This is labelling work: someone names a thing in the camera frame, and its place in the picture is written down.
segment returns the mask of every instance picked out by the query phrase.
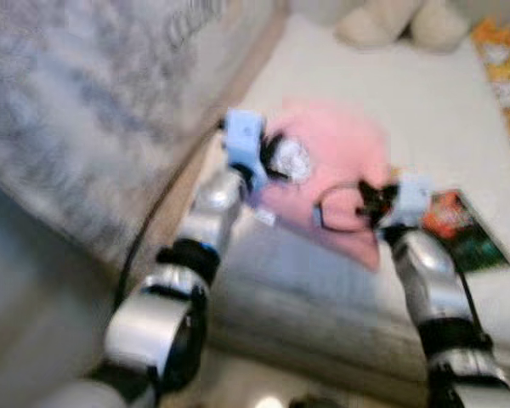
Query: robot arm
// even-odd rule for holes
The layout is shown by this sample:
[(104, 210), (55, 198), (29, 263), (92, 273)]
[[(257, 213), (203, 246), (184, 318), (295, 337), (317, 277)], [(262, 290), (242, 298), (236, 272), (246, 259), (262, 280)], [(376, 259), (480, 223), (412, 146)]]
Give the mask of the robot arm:
[(420, 229), (390, 228), (385, 238), (427, 358), (429, 407), (510, 408), (510, 382), (449, 253)]
[[(206, 337), (207, 301), (242, 202), (269, 175), (264, 119), (231, 110), (224, 121), (227, 167), (199, 190), (177, 240), (114, 314), (105, 336), (105, 363), (38, 404), (45, 408), (154, 405), (196, 375)], [(404, 177), (393, 207), (375, 211), (376, 228), (392, 248), (412, 322), (428, 362), (431, 408), (510, 408), (510, 384), (481, 330), (466, 282), (447, 251), (417, 228), (430, 202), (423, 178)], [(365, 201), (377, 209), (377, 191)]]

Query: mattress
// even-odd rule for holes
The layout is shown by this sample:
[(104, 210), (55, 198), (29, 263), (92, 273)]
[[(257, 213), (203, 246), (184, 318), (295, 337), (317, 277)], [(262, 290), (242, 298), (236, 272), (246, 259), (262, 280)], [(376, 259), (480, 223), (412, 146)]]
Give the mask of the mattress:
[(0, 187), (123, 266), (248, 57), (271, 48), (278, 3), (0, 2)]
[[(336, 42), (331, 29), (294, 16), (241, 107), (275, 116), (286, 97), (363, 106), (387, 130), (394, 165), (427, 174), (438, 189), (463, 190), (510, 252), (510, 143), (470, 41), (450, 55), (406, 42), (361, 53)], [(215, 338), (259, 347), (259, 354), (332, 381), (349, 374), (350, 386), (407, 402), (424, 378), (422, 351), (389, 250), (381, 250), (381, 268), (372, 274), (246, 210), (216, 285)], [(510, 268), (468, 280), (510, 371)], [(371, 377), (359, 377), (360, 369)], [(399, 386), (398, 378), (410, 385)]]

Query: colorful book cover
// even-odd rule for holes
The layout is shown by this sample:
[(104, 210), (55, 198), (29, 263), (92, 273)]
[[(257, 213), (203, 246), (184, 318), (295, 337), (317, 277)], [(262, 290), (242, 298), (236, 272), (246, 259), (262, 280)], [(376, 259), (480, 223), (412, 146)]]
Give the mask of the colorful book cover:
[(423, 227), (440, 239), (459, 272), (510, 266), (510, 257), (460, 190), (436, 194)]

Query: gray textured fabric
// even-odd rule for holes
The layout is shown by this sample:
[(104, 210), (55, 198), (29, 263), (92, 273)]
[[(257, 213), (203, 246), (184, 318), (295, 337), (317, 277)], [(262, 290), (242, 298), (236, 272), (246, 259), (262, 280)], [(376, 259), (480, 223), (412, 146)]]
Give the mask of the gray textured fabric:
[(0, 186), (121, 265), (273, 8), (0, 0)]

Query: pink cloth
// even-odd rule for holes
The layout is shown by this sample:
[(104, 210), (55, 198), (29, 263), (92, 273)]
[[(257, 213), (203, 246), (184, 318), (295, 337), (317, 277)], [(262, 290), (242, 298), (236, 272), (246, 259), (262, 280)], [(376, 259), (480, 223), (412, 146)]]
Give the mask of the pink cloth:
[[(255, 197), (256, 205), (274, 212), (287, 228), (377, 269), (380, 258), (374, 233), (325, 231), (315, 226), (313, 205), (335, 184), (360, 179), (378, 189), (386, 184), (389, 170), (383, 131), (362, 114), (328, 103), (285, 103), (284, 108), (269, 123), (267, 134), (283, 132), (286, 138), (299, 141), (309, 153), (312, 173), (301, 184), (271, 182)], [(331, 203), (332, 217), (350, 229), (363, 229), (366, 222), (355, 215), (362, 204), (358, 190), (344, 192)]]

